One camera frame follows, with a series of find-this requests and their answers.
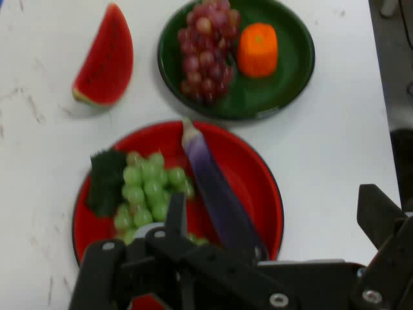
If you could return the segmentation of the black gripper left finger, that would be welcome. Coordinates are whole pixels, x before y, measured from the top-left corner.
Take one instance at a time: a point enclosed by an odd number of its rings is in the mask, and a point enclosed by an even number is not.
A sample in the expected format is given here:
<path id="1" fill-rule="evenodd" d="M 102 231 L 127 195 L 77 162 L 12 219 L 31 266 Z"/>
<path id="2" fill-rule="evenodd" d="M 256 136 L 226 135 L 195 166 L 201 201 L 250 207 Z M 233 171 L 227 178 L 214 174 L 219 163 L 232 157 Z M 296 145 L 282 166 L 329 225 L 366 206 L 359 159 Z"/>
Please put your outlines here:
<path id="1" fill-rule="evenodd" d="M 187 237 L 182 194 L 171 197 L 164 226 L 126 245 L 118 239 L 88 246 L 71 309 L 127 309 L 152 295 L 169 309 L 299 309 L 299 300 L 275 280 Z"/>

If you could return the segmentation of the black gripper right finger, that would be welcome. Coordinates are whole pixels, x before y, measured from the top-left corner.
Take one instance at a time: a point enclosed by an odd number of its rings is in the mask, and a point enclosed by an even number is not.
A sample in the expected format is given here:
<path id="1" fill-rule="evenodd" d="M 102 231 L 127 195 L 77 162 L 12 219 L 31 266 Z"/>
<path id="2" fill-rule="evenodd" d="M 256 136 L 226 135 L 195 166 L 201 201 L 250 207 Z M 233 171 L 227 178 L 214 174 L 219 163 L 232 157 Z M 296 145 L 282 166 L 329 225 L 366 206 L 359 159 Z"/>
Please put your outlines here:
<path id="1" fill-rule="evenodd" d="M 357 221 L 378 250 L 358 276 L 354 309 L 412 309 L 412 217 L 374 184 L 359 187 Z"/>

